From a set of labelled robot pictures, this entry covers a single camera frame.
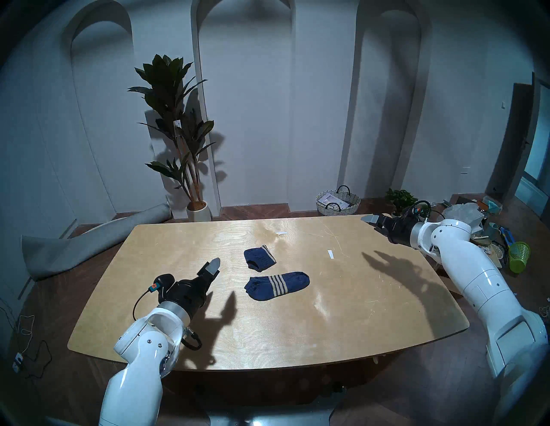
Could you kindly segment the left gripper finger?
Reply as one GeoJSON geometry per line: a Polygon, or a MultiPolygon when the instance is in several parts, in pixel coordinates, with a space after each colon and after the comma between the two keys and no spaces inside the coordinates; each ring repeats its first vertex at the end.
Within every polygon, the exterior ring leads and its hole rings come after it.
{"type": "Polygon", "coordinates": [[[206,262],[197,273],[198,277],[216,278],[219,274],[221,260],[219,257],[214,258],[210,262],[206,262]]]}

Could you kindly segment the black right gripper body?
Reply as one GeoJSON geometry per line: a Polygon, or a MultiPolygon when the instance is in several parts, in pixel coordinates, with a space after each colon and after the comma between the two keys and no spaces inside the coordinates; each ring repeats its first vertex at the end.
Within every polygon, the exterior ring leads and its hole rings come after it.
{"type": "Polygon", "coordinates": [[[418,248],[419,232],[420,220],[416,216],[384,216],[384,236],[393,244],[418,248]]]}

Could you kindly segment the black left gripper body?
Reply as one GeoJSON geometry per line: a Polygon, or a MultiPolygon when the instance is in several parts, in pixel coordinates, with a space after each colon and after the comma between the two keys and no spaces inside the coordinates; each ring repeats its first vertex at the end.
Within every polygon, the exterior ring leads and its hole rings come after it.
{"type": "Polygon", "coordinates": [[[178,305],[190,319],[193,319],[198,310],[205,304],[209,287],[218,274],[219,270],[211,273],[207,267],[201,268],[195,278],[175,282],[166,291],[166,302],[178,305]]]}

